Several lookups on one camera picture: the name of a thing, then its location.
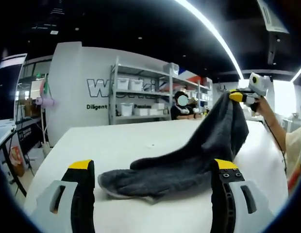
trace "white tabletop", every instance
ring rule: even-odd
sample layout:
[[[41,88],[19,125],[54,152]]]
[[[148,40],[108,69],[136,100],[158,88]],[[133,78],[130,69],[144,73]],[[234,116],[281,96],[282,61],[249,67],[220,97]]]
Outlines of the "white tabletop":
[[[282,156],[260,122],[248,121],[249,135],[235,159],[246,180],[252,180],[277,213],[287,199]],[[143,157],[172,152],[186,144],[199,120],[160,121],[140,124],[70,129],[49,153],[29,188],[24,204],[30,214],[36,198],[53,180],[60,180],[68,166],[94,160],[99,174]],[[201,233],[212,225],[212,190],[192,190],[167,197],[155,205],[143,200],[109,200],[96,181],[94,224],[101,233]]]

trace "black ceiling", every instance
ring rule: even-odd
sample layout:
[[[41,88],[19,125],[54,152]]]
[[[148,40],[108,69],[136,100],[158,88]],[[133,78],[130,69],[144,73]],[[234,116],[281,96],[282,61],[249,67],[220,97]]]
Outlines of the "black ceiling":
[[[297,72],[301,67],[298,43],[290,34],[267,32],[256,0],[188,1],[214,24],[241,70]],[[28,17],[15,37],[18,39],[9,45],[11,53],[27,52],[31,59],[53,54],[58,42],[82,41],[84,46],[126,50],[174,62],[214,82],[218,78],[221,82],[238,80],[237,75],[218,75],[235,71],[230,58],[212,33],[175,0],[55,3],[45,14]],[[51,30],[59,33],[51,35]],[[280,42],[274,43],[274,59],[269,65],[269,42],[277,38]]]

